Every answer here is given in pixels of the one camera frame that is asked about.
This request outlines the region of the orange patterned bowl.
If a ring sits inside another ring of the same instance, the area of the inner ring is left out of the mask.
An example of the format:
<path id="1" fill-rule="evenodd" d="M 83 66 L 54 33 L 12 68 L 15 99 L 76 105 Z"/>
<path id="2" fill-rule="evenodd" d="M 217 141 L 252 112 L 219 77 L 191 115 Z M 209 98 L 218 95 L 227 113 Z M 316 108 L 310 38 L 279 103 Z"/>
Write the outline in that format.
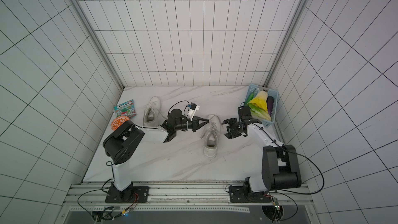
<path id="1" fill-rule="evenodd" d="M 113 131 L 116 131 L 124 122 L 129 120 L 128 116 L 119 116 L 112 121 L 110 127 Z"/>

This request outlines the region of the purple eggplant toy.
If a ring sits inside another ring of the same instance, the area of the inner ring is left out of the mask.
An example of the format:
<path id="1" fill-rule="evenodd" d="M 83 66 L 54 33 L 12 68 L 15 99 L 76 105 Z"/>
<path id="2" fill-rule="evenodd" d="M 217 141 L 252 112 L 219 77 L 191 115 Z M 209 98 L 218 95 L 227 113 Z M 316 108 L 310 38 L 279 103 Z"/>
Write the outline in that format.
<path id="1" fill-rule="evenodd" d="M 274 98 L 272 97 L 272 96 L 268 96 L 268 98 L 267 98 L 267 111 L 268 111 L 268 114 L 270 115 L 270 116 L 272 116 L 272 114 L 273 114 L 273 108 L 274 108 Z"/>

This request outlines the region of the green chili pepper toy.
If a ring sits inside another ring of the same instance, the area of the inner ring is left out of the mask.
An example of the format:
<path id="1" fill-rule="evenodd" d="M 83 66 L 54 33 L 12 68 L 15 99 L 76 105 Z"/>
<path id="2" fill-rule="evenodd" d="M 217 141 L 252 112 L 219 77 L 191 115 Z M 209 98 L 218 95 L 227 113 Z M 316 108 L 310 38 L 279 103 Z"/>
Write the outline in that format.
<path id="1" fill-rule="evenodd" d="M 254 90 L 253 92 L 249 93 L 246 100 L 245 100 L 245 105 L 248 105 L 248 103 L 257 95 L 257 91 Z"/>

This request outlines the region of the light blue plastic basket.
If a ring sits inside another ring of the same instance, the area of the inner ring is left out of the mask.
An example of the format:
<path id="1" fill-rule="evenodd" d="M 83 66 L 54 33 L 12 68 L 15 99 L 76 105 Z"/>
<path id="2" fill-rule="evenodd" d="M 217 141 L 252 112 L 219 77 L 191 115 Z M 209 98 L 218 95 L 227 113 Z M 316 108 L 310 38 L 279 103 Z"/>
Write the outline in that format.
<path id="1" fill-rule="evenodd" d="M 240 105 L 249 107 L 253 118 L 258 119 L 265 128 L 272 126 L 276 118 L 277 100 L 276 90 L 250 84 L 245 100 Z"/>

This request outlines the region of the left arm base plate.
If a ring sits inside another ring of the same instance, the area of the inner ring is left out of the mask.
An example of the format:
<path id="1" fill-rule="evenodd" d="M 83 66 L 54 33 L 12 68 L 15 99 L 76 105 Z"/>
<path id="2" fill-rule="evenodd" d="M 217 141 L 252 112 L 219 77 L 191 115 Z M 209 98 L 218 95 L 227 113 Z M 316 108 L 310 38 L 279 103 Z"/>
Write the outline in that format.
<path id="1" fill-rule="evenodd" d="M 146 203 L 149 196 L 149 187 L 128 186 L 125 190 L 119 191 L 115 186 L 110 186 L 105 199 L 106 203 Z"/>

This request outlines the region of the green snack packet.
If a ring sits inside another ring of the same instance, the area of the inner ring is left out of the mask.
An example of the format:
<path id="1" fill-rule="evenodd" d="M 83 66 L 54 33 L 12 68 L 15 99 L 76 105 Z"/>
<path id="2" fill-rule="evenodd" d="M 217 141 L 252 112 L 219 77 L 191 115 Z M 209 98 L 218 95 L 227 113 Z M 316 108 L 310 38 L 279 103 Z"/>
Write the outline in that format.
<path id="1" fill-rule="evenodd" d="M 133 118 L 136 116 L 134 100 L 129 100 L 127 102 L 121 103 L 114 107 L 116 117 L 127 116 Z"/>

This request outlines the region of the aluminium mounting rail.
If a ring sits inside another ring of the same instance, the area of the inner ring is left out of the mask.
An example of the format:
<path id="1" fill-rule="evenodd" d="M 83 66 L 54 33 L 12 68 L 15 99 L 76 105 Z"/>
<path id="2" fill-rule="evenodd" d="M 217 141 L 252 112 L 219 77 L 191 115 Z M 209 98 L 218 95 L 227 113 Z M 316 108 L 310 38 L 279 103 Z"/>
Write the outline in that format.
<path id="1" fill-rule="evenodd" d="M 138 182 L 136 187 L 149 187 L 146 203 L 108 204 L 105 190 L 110 184 L 83 183 L 72 185 L 64 199 L 60 216 L 66 217 L 71 211 L 84 213 L 99 212 L 112 207 L 117 213 L 130 206 L 132 211 L 177 211 L 177 210 L 216 210 L 247 212 L 249 207 L 271 205 L 271 203 L 231 203 L 226 186 L 241 185 L 241 181 L 164 181 Z"/>

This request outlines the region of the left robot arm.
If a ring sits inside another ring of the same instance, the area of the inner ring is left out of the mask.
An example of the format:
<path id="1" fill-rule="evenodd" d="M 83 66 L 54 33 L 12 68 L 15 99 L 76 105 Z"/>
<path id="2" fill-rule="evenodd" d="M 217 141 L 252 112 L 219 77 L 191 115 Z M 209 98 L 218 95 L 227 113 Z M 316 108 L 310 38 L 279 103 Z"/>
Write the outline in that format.
<path id="1" fill-rule="evenodd" d="M 133 183 L 130 176 L 130 158 L 140 143 L 167 143 L 176 137 L 177 131 L 196 132 L 209 123 L 208 119 L 185 116 L 179 109 L 172 110 L 167 120 L 158 127 L 139 127 L 132 121 L 125 121 L 103 142 L 105 154 L 112 160 L 113 186 L 119 192 L 126 190 Z"/>

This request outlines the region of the white sneaker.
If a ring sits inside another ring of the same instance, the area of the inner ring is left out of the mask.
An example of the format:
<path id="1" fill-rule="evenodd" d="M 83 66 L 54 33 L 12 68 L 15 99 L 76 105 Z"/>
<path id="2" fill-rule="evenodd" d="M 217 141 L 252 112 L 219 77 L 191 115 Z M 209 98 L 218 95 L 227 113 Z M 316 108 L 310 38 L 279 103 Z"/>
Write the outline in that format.
<path id="1" fill-rule="evenodd" d="M 221 121 L 216 115 L 208 116 L 209 123 L 204 127 L 202 138 L 204 139 L 204 155 L 213 158 L 217 154 L 219 137 L 221 134 Z"/>
<path id="2" fill-rule="evenodd" d="M 161 101 L 154 96 L 149 101 L 143 117 L 143 124 L 146 127 L 156 127 L 159 125 L 159 114 L 161 111 Z"/>

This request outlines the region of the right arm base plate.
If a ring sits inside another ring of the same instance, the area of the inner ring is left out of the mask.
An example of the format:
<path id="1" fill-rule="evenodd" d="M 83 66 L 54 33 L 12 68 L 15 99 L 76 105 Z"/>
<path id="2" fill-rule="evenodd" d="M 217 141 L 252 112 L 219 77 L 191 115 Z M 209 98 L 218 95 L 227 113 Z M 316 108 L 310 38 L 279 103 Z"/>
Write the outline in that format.
<path id="1" fill-rule="evenodd" d="M 226 186 L 226 192 L 230 197 L 231 203 L 271 203 L 270 197 L 266 197 L 264 192 L 253 192 L 248 186 Z"/>

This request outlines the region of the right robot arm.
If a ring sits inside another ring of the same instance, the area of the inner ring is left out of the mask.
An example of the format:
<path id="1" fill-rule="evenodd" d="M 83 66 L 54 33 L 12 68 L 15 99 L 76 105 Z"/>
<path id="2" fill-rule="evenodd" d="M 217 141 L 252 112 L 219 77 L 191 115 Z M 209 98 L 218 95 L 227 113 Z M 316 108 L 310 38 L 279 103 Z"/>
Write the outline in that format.
<path id="1" fill-rule="evenodd" d="M 240 136 L 250 138 L 262 150 L 261 170 L 247 178 L 251 192 L 287 190 L 302 185 L 297 152 L 292 145 L 276 140 L 255 119 L 247 106 L 239 107 L 238 118 L 229 118 L 221 124 L 227 126 L 225 136 L 234 139 Z"/>

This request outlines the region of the green lettuce toy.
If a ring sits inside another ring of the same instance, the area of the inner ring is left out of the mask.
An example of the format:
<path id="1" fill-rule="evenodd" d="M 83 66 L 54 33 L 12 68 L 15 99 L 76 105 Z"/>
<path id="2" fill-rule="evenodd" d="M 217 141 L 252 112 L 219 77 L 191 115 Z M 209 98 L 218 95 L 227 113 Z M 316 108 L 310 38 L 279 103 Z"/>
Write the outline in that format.
<path id="1" fill-rule="evenodd" d="M 250 108 L 250 112 L 253 116 L 256 116 L 260 119 L 271 121 L 272 118 L 266 110 L 257 107 L 254 104 L 248 103 L 248 107 Z"/>

